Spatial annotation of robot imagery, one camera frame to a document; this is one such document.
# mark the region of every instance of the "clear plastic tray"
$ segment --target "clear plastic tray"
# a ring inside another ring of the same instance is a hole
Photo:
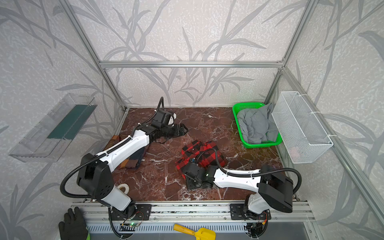
[[[96,108],[93,99],[68,93],[9,155],[23,162],[57,162]]]

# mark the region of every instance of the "red and black plaid fabric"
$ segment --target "red and black plaid fabric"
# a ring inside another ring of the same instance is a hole
[[[197,163],[200,167],[206,168],[210,165],[217,165],[214,151],[207,151],[201,156],[201,152],[211,148],[216,149],[217,158],[219,160],[220,165],[222,167],[225,166],[224,157],[214,142],[208,141],[203,144],[199,140],[195,140],[182,148],[181,154],[183,158],[175,162],[176,169],[180,172],[184,179],[185,175],[183,174],[183,167],[187,165],[189,161],[193,161],[193,159],[194,161],[198,160],[198,162],[195,163]]]

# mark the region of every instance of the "yellow handle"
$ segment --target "yellow handle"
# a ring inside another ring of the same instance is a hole
[[[195,235],[194,231],[192,231],[186,227],[180,226],[179,224],[173,225],[173,230],[178,231],[178,232],[182,232],[182,233],[186,233],[186,234],[189,234],[192,236]]]

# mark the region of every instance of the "white wire basket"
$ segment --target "white wire basket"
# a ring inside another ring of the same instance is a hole
[[[314,162],[333,146],[316,113],[297,91],[280,92],[272,116],[293,163]]]

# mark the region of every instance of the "gray cloth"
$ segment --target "gray cloth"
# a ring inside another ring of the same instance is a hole
[[[237,113],[243,139],[249,144],[276,142],[278,130],[271,115],[272,104],[261,108],[246,108]]]

